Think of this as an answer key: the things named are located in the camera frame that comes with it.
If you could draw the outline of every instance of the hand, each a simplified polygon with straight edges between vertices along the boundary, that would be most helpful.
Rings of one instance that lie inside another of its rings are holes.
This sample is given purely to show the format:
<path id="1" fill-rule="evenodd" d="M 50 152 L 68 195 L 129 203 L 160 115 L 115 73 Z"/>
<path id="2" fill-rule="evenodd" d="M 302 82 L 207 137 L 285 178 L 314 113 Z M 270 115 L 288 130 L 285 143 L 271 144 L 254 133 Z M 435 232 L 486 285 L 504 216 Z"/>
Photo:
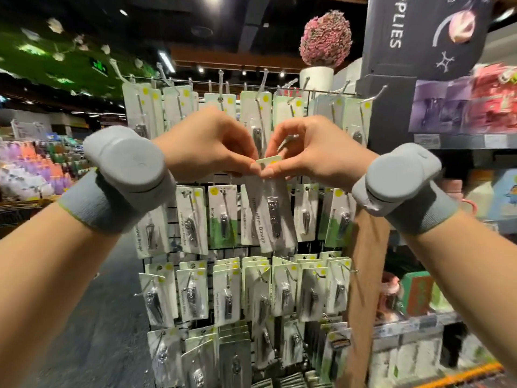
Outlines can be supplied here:
<path id="1" fill-rule="evenodd" d="M 246 128 L 216 107 L 195 112 L 153 140 L 174 178 L 191 182 L 217 172 L 260 174 Z"/>
<path id="2" fill-rule="evenodd" d="M 378 156 L 361 146 L 323 116 L 296 117 L 280 123 L 269 141 L 266 157 L 277 155 L 289 135 L 298 135 L 280 150 L 284 160 L 262 170 L 262 178 L 307 175 L 348 192 Z"/>

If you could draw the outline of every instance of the green exit sign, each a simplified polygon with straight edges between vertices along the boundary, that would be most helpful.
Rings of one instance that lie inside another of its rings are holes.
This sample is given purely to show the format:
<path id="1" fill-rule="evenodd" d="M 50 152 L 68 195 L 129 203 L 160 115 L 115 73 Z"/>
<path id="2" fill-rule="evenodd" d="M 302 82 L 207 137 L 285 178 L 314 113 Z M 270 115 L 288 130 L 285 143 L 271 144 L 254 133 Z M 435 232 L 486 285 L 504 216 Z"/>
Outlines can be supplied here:
<path id="1" fill-rule="evenodd" d="M 90 64 L 92 65 L 92 68 L 102 73 L 104 76 L 107 76 L 107 66 L 100 62 L 99 60 L 96 60 L 95 58 L 90 57 Z"/>

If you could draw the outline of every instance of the purple package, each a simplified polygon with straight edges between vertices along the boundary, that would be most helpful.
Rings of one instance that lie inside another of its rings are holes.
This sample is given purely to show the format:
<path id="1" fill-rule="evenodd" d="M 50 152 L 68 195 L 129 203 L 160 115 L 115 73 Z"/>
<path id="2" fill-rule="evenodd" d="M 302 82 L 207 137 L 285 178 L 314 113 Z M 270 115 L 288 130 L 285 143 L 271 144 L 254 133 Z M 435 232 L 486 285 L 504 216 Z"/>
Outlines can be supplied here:
<path id="1" fill-rule="evenodd" d="M 465 122 L 467 104 L 472 94 L 473 80 L 470 76 L 460 77 L 449 82 L 445 103 L 440 114 L 441 131 L 458 134 Z"/>
<path id="2" fill-rule="evenodd" d="M 410 132 L 439 132 L 440 113 L 443 108 L 448 82 L 417 80 Z"/>

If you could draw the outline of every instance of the gray round device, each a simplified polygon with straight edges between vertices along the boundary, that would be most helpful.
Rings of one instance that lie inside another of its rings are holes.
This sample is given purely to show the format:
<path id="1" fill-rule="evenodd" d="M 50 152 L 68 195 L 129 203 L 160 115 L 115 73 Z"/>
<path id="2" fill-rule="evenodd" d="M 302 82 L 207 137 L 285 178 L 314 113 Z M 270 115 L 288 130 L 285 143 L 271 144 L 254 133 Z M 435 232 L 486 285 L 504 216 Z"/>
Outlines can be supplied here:
<path id="1" fill-rule="evenodd" d="M 417 195 L 441 168 L 431 152 L 406 143 L 375 159 L 352 188 L 352 195 L 370 214 L 385 216 Z"/>
<path id="2" fill-rule="evenodd" d="M 85 156 L 138 211 L 147 212 L 174 194 L 175 182 L 160 149 L 132 129 L 115 125 L 84 140 Z"/>

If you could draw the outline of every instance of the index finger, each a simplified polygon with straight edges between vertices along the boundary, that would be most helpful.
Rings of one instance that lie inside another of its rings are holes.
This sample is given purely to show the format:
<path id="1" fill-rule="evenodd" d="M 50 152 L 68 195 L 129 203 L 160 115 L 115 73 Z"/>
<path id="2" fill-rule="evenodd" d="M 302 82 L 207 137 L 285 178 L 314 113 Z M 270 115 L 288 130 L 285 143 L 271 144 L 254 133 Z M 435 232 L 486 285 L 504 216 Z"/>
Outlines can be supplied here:
<path id="1" fill-rule="evenodd" d="M 225 123 L 224 141 L 238 145 L 242 151 L 240 154 L 251 159 L 258 159 L 259 152 L 246 127 L 230 116 L 224 118 L 223 122 Z"/>
<path id="2" fill-rule="evenodd" d="M 301 138 L 305 136 L 306 117 L 295 117 L 279 123 L 269 138 L 265 157 L 272 157 L 278 154 L 278 148 L 289 135 L 297 134 Z"/>

